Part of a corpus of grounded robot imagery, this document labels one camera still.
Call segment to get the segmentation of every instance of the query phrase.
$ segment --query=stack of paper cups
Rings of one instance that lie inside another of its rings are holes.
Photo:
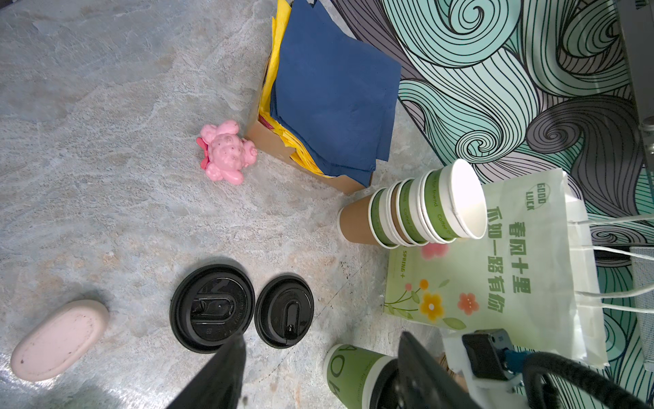
[[[337,224],[348,241],[394,249],[480,239],[488,221],[479,178],[469,163],[457,159],[345,206]]]

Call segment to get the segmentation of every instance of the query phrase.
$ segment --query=pink pig figurine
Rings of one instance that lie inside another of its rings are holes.
[[[243,183],[242,168],[256,162],[256,147],[252,141],[236,136],[239,125],[227,120],[218,126],[204,125],[196,142],[205,151],[200,167],[214,182],[225,179],[233,185]]]

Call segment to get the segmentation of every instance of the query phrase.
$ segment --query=yellow napkin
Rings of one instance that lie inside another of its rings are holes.
[[[277,18],[273,18],[273,50],[270,53],[266,81],[264,82],[261,100],[259,101],[259,115],[273,127],[273,132],[282,139],[285,146],[295,148],[295,152],[291,155],[293,161],[316,175],[331,177],[323,174],[320,168],[318,168],[311,155],[307,152],[307,149],[302,145],[302,142],[270,116],[270,92],[273,88],[275,78],[277,78],[279,49],[282,45],[286,26],[288,25],[290,10],[290,5],[288,5],[286,0],[277,0]]]

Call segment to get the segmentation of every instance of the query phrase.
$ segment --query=marble table surface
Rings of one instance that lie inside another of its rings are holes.
[[[0,10],[0,407],[165,408],[209,359],[176,341],[170,298],[221,259],[240,263],[257,293],[300,274],[316,302],[292,348],[267,346],[250,325],[240,407],[342,407],[320,374],[336,342],[394,354],[410,330],[442,350],[437,329],[382,313],[388,251],[344,241],[335,224],[343,205],[441,166],[401,106],[390,161],[352,196],[263,153],[238,187],[199,168],[205,123],[245,125],[275,7],[20,0]],[[82,298],[111,312],[100,342],[52,380],[13,376],[15,345]]]

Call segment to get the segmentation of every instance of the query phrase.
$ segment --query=light green paper bag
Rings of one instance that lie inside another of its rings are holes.
[[[429,245],[391,251],[384,311],[466,332],[504,328],[515,345],[588,361],[580,316],[601,323],[601,310],[577,310],[566,174],[554,169],[483,190],[489,229],[481,240],[457,239],[442,257]],[[596,283],[594,266],[586,270]],[[606,355],[603,342],[599,349]]]

